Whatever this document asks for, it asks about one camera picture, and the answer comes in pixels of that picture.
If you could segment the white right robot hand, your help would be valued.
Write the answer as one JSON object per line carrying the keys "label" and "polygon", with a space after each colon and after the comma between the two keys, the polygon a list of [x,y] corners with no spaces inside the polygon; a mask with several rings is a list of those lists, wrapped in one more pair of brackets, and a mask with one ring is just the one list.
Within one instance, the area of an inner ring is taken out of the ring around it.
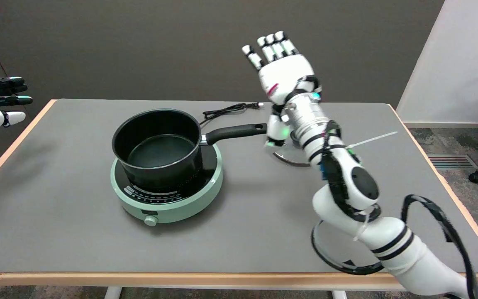
{"label": "white right robot hand", "polygon": [[272,103],[267,122],[266,148],[282,147],[290,135],[290,127],[281,119],[284,105],[294,92],[318,93],[322,87],[309,63],[283,31],[261,36],[257,44],[262,51],[258,55],[250,45],[241,48],[256,72],[263,92]]}

